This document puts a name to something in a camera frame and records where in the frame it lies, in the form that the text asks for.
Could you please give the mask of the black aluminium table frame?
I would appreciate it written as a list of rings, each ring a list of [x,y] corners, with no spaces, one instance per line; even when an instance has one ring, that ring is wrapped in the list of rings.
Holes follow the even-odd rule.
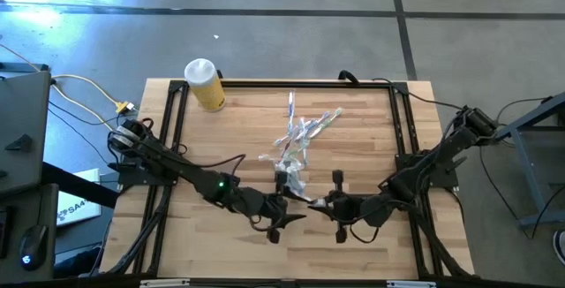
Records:
[[[273,143],[283,136],[289,92],[296,92],[296,112],[307,119],[343,108],[343,113],[308,149],[309,164],[302,177],[313,198],[333,186],[332,171],[344,173],[348,193],[373,193],[395,168],[398,154],[433,147],[441,126],[427,81],[411,81],[410,99],[377,83],[353,86],[337,80],[226,80],[225,107],[206,112],[194,97],[183,99],[174,80],[150,79],[140,114],[154,120],[154,131],[168,142],[179,142],[184,155],[196,163],[220,163],[235,169],[243,186],[270,193],[274,170],[260,162],[261,154],[276,155]],[[234,168],[231,157],[243,155]],[[403,212],[395,212],[374,236],[366,224],[338,244],[336,226],[324,215],[291,201],[289,210],[306,218],[282,230],[278,244],[254,231],[245,217],[216,208],[200,198],[191,184],[180,182],[171,195],[162,238],[158,277],[244,278],[293,280],[414,279],[417,264],[438,266],[428,246],[416,252],[412,228]]]

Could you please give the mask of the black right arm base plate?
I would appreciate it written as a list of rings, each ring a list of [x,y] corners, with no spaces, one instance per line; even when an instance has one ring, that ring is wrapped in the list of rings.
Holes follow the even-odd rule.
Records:
[[[396,169],[399,171],[405,167],[410,167],[417,161],[422,160],[425,156],[426,155],[424,153],[397,155],[395,157]],[[448,159],[439,162],[429,173],[429,182],[431,187],[457,191],[459,183],[456,175],[456,168],[466,159],[467,157],[463,156],[458,159]]]

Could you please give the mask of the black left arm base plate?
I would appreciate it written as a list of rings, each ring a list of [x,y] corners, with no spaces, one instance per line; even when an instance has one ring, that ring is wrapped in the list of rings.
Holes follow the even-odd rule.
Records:
[[[162,174],[150,172],[137,163],[109,163],[118,173],[117,183],[122,186],[173,186],[177,181]]]

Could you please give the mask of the small black wedge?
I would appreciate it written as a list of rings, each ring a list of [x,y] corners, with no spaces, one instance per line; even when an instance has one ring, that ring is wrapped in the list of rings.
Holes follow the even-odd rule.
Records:
[[[23,153],[29,153],[32,148],[33,139],[25,133],[4,147],[7,151],[20,151]]]

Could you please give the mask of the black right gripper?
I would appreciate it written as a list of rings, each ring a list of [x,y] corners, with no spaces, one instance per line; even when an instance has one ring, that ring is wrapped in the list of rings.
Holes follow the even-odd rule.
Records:
[[[327,206],[309,205],[308,208],[319,212],[328,218],[337,222],[337,231],[335,233],[335,241],[342,244],[346,241],[348,235],[345,227],[349,225],[350,234],[358,241],[368,244],[367,240],[360,238],[352,230],[352,225],[360,217],[360,204],[362,197],[350,196],[343,190],[343,171],[333,170],[332,180],[335,189],[328,196],[321,197],[326,200]]]

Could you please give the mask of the black computer mouse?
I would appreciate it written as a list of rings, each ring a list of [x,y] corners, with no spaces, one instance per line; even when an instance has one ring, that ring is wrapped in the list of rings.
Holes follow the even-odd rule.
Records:
[[[25,230],[19,244],[19,261],[24,270],[36,270],[45,262],[48,235],[49,229],[43,224]]]

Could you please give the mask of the green toothbrush in clear wrapper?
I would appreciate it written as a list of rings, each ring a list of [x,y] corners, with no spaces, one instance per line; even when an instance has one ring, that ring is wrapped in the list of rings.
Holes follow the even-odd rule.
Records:
[[[342,113],[343,113],[343,108],[341,107],[337,108],[332,114],[329,114],[329,116],[326,119],[324,119],[318,126],[314,127],[311,131],[308,131],[307,133],[308,144],[314,137],[319,135],[323,130],[325,130],[328,126],[330,126],[330,124],[336,118],[338,118]],[[300,138],[301,138],[301,134],[297,137],[299,144],[294,150],[291,151],[292,154],[296,154],[299,152]]]

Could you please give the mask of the white printed label sheet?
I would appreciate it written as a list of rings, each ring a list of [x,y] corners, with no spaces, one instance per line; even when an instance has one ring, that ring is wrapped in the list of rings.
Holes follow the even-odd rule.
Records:
[[[75,224],[102,214],[100,204],[95,204],[66,192],[58,192],[56,226]]]

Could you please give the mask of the black diagonal bar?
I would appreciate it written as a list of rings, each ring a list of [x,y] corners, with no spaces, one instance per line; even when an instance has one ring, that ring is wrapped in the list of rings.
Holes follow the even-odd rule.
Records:
[[[78,196],[107,208],[114,208],[116,206],[119,195],[116,191],[78,177],[49,163],[42,164],[40,184],[56,184],[62,192]]]

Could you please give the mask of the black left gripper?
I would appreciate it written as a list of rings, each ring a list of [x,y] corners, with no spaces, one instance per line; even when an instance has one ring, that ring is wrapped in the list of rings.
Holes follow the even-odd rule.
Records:
[[[306,218],[306,215],[289,214],[287,212],[288,202],[283,195],[276,190],[274,193],[263,193],[251,187],[239,187],[237,194],[242,201],[241,212],[250,220],[250,224],[255,231],[262,231],[267,234],[267,239],[272,244],[278,244],[280,240],[279,229],[284,229],[288,224]],[[296,195],[289,188],[284,189],[286,198],[311,203],[311,200]],[[264,217],[270,220],[267,227],[257,227],[257,222],[252,220],[253,216]]]

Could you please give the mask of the clear plastic bag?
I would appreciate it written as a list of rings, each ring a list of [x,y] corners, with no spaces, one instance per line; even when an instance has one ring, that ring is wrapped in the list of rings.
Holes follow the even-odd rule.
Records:
[[[278,164],[275,165],[275,183],[276,187],[275,190],[284,196],[284,189],[290,188],[293,183],[297,183],[298,181],[302,181],[300,178],[300,171],[304,168],[304,165],[297,159],[290,159],[290,160],[282,160],[285,161],[287,164],[287,168],[289,166],[294,166],[297,168],[297,171],[293,174],[289,174],[287,172],[287,168],[285,171],[281,171],[278,168]]]

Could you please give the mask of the blue-gray metal table frame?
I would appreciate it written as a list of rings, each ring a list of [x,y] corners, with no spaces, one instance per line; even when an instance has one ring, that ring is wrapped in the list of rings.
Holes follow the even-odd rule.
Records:
[[[503,126],[496,141],[513,140],[536,212],[518,220],[523,227],[565,222],[565,208],[551,210],[559,195],[565,195],[565,125],[543,125],[551,117],[564,115],[565,92],[545,98],[517,120]]]

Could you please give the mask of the yellow canister with white lid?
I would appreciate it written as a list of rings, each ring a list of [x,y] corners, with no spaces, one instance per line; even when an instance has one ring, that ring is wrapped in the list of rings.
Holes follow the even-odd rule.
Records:
[[[205,58],[192,60],[186,65],[184,76],[204,110],[214,112],[224,106],[225,93],[218,71],[211,61]]]

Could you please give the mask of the dark desk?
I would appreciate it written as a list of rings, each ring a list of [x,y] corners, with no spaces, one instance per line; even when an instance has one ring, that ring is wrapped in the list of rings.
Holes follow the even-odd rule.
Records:
[[[57,230],[58,186],[50,184],[0,200],[8,208],[8,229],[4,253],[0,254],[0,285],[49,281],[53,278]],[[36,270],[26,271],[19,261],[19,244],[25,230],[43,224],[49,229],[47,258]]]

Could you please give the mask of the person's shoe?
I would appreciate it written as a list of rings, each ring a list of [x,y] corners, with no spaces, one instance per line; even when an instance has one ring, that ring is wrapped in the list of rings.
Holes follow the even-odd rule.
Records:
[[[556,231],[552,243],[557,258],[565,267],[565,230]]]

